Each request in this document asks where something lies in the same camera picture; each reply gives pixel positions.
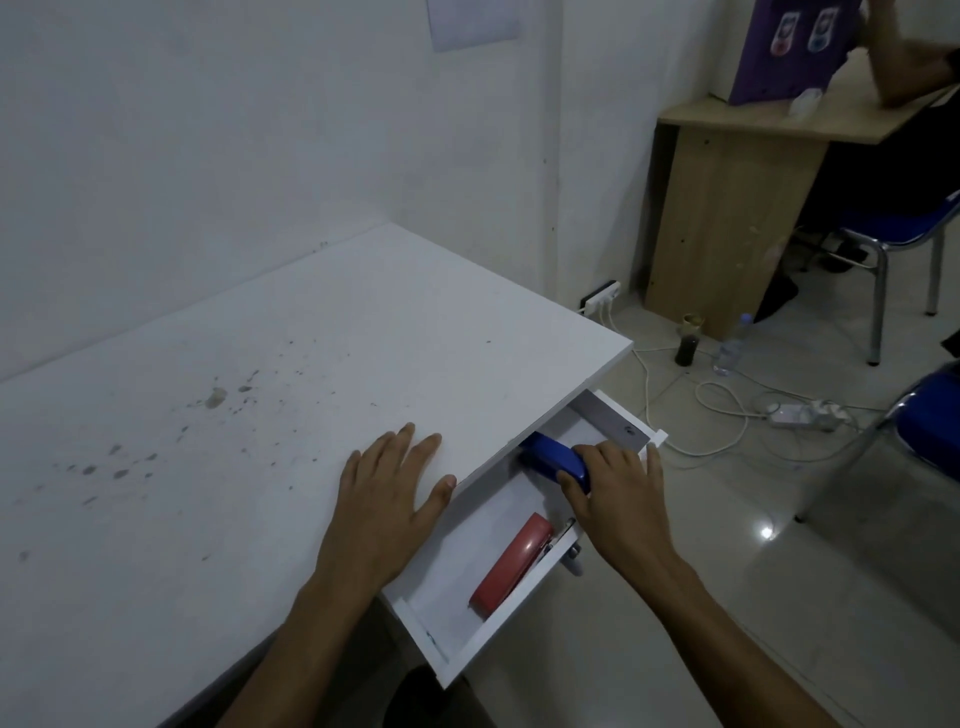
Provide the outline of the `person's left hand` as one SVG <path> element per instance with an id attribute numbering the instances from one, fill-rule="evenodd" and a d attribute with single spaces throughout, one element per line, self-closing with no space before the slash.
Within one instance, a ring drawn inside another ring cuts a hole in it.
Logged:
<path id="1" fill-rule="evenodd" d="M 341 495 L 341 479 L 334 511 L 323 536 L 316 573 L 359 574 L 381 585 L 395 580 L 431 535 L 419 535 L 414 514 L 421 479 L 443 442 L 433 433 L 414 443 L 406 460 L 406 478 L 384 480 L 384 449 L 397 432 L 386 432 L 365 450 L 352 492 Z"/>

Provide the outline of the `person's right hand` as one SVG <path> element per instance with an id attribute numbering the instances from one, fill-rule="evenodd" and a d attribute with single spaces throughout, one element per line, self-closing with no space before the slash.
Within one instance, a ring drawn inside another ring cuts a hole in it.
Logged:
<path id="1" fill-rule="evenodd" d="M 590 476 L 593 525 L 581 525 L 594 549 L 638 592 L 678 560 L 664 499 L 643 492 L 641 455 L 612 441 L 577 444 Z"/>

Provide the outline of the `blue stapler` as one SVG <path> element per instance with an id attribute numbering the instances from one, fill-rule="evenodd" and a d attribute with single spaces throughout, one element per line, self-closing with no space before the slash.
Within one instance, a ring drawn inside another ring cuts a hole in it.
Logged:
<path id="1" fill-rule="evenodd" d="M 592 492 L 590 473 L 581 455 L 569 446 L 534 431 L 519 445 L 521 464 L 538 475 L 560 484 L 560 473 L 574 480 L 585 495 Z"/>

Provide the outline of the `person's left forearm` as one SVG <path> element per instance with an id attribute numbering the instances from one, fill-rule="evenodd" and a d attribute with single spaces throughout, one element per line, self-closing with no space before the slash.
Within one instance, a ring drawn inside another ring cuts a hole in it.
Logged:
<path id="1" fill-rule="evenodd" d="M 359 573 L 312 575 L 216 728 L 310 728 L 356 625 L 380 589 Z"/>

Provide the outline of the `person's right forearm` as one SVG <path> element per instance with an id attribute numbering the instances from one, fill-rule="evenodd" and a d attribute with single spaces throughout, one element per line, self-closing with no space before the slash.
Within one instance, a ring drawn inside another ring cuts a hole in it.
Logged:
<path id="1" fill-rule="evenodd" d="M 841 728 L 675 554 L 637 561 L 625 577 L 660 621 L 724 728 Z"/>

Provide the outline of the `white drawer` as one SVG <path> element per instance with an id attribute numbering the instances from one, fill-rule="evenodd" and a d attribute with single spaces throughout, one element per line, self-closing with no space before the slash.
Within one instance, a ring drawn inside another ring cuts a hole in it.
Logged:
<path id="1" fill-rule="evenodd" d="M 586 383 L 446 392 L 409 384 L 371 402 L 384 427 L 408 420 L 421 435 L 442 436 L 419 501 L 438 477 L 459 480 L 426 545 L 385 589 L 391 612 L 442 688 L 460 677 L 584 534 L 559 485 L 525 463 L 522 442 L 534 432 L 566 447 L 612 441 L 645 459 L 649 444 L 667 439 L 666 431 Z M 549 540 L 496 608 L 475 606 L 477 587 L 534 515 L 546 521 Z"/>

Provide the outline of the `red stapler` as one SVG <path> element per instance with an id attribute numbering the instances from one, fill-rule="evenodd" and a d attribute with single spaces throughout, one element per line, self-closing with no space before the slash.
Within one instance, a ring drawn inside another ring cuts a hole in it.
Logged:
<path id="1" fill-rule="evenodd" d="M 471 595 L 468 606 L 483 621 L 489 619 L 527 574 L 556 550 L 559 540 L 577 523 L 567 518 L 558 530 L 545 516 L 534 513 L 501 553 Z"/>

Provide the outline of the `dark drink bottle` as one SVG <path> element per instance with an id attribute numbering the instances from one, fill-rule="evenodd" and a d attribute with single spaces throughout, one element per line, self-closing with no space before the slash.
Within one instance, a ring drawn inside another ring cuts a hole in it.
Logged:
<path id="1" fill-rule="evenodd" d="M 697 354 L 704 325 L 704 317 L 696 314 L 685 314 L 678 324 L 678 347 L 674 356 L 674 363 L 681 368 L 689 368 Z"/>

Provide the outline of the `clear plastic water bottle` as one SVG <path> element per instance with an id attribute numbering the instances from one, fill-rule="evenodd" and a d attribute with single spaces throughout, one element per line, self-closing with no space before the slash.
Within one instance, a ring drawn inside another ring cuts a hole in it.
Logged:
<path id="1" fill-rule="evenodd" d="M 737 323 L 726 335 L 712 363 L 712 370 L 718 376 L 729 376 L 737 370 L 742 357 L 747 334 L 754 323 L 752 314 L 741 314 Z"/>

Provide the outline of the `white power strip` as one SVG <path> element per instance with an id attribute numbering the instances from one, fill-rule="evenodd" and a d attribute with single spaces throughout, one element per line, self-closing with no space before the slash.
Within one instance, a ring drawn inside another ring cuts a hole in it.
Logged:
<path id="1" fill-rule="evenodd" d="M 806 403 L 772 405 L 765 420 L 775 429 L 830 433 L 837 431 L 850 418 L 839 404 L 814 399 Z"/>

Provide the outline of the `wooden desk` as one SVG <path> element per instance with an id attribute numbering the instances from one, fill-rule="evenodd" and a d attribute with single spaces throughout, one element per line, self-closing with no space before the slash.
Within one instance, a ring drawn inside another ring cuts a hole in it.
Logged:
<path id="1" fill-rule="evenodd" d="M 675 127 L 643 306 L 679 324 L 703 317 L 724 339 L 756 313 L 830 145 L 876 145 L 951 91 L 884 108 L 863 50 L 851 53 L 817 110 L 788 119 L 792 100 L 730 105 L 713 96 L 662 111 Z"/>

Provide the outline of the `blue metal-framed chair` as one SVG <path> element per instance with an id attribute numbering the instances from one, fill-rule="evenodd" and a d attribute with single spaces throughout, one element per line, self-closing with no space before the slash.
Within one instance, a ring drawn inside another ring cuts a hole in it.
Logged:
<path id="1" fill-rule="evenodd" d="M 793 516 L 805 524 L 834 506 L 871 515 L 909 487 L 912 465 L 960 498 L 960 359 L 908 387 L 854 441 L 854 454 Z"/>
<path id="2" fill-rule="evenodd" d="M 886 298 L 889 287 L 890 257 L 894 253 L 911 251 L 929 245 L 931 247 L 928 285 L 924 314 L 935 317 L 939 313 L 943 266 L 946 249 L 946 232 L 954 219 L 960 216 L 960 189 L 947 196 L 932 212 L 919 216 L 844 212 L 840 226 L 833 231 L 814 235 L 801 227 L 794 232 L 792 241 L 808 249 L 804 261 L 807 270 L 818 258 L 828 258 L 851 268 L 862 269 L 872 275 L 872 298 L 870 310 L 870 337 L 867 364 L 878 367 L 882 362 L 882 340 Z M 848 243 L 873 254 L 874 262 L 867 264 L 830 249 L 827 241 L 835 238 L 839 244 Z"/>

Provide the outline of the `purple box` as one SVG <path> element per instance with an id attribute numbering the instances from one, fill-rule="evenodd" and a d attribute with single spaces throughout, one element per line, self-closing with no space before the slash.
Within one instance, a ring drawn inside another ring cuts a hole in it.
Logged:
<path id="1" fill-rule="evenodd" d="M 825 91 L 856 47 L 862 0 L 724 0 L 708 93 L 731 106 Z"/>

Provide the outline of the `wall power socket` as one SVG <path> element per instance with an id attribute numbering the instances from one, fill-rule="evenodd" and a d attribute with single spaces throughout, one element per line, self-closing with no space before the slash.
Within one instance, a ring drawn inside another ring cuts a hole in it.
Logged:
<path id="1" fill-rule="evenodd" d="M 592 317 L 598 314 L 618 297 L 620 291 L 621 282 L 619 280 L 607 281 L 581 299 L 577 313 L 584 317 Z"/>

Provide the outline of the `paper sheet on wall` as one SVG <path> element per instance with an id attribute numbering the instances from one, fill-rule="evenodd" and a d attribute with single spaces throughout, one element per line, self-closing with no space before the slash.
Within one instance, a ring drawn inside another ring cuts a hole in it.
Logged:
<path id="1" fill-rule="evenodd" d="M 433 51 L 447 53 L 516 40 L 520 0 L 425 0 Z"/>

